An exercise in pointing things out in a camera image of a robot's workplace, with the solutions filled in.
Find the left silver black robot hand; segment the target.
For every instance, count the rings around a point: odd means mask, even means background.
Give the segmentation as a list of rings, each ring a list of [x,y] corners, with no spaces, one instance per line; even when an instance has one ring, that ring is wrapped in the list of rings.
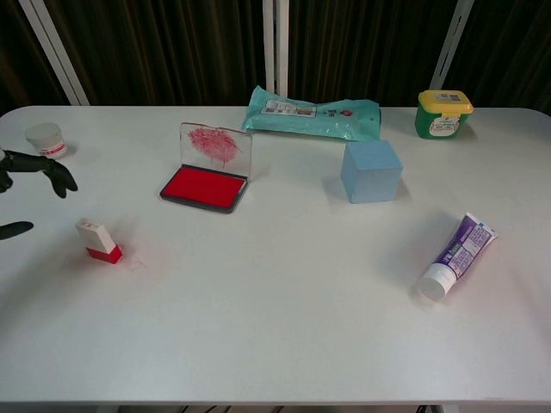
[[[56,160],[29,155],[17,151],[1,150],[1,193],[5,193],[13,185],[9,173],[41,172],[52,184],[53,191],[64,199],[67,192],[77,192],[78,186],[71,172]]]

